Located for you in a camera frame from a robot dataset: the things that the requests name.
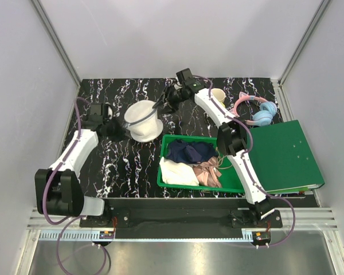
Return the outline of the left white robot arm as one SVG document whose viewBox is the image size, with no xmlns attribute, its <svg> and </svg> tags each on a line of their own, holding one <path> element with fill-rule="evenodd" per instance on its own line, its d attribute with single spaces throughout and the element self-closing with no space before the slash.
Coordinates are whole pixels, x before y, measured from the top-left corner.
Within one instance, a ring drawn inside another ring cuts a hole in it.
<svg viewBox="0 0 344 275">
<path fill-rule="evenodd" d="M 81 119 L 75 105 L 78 129 L 60 157 L 34 176 L 37 210 L 55 225 L 51 215 L 64 217 L 92 216 L 101 227 L 112 221 L 112 213 L 105 208 L 105 200 L 84 195 L 80 186 L 80 172 L 99 140 L 118 141 L 123 128 L 114 118 L 110 103 L 90 103 L 88 113 Z"/>
</svg>

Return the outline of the white mesh laundry bag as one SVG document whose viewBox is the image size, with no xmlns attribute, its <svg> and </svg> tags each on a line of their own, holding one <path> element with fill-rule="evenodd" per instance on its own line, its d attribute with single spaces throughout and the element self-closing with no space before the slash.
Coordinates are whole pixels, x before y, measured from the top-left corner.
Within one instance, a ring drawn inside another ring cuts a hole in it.
<svg viewBox="0 0 344 275">
<path fill-rule="evenodd" d="M 150 142 L 163 131 L 163 123 L 158 119 L 155 102 L 141 100 L 131 105 L 124 114 L 123 127 L 137 142 Z"/>
</svg>

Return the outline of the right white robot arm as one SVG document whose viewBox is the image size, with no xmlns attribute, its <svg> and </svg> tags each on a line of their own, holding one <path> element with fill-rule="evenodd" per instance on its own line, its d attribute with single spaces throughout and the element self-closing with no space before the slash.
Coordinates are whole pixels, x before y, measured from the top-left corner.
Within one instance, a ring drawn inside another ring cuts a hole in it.
<svg viewBox="0 0 344 275">
<path fill-rule="evenodd" d="M 231 162 L 244 188 L 250 223 L 262 227 L 275 209 L 249 158 L 253 148 L 252 134 L 242 119 L 226 110 L 213 96 L 212 87 L 210 79 L 195 76 L 186 68 L 176 73 L 176 79 L 163 90 L 155 106 L 166 104 L 175 112 L 180 103 L 192 100 L 213 120 L 218 128 L 218 150 Z"/>
</svg>

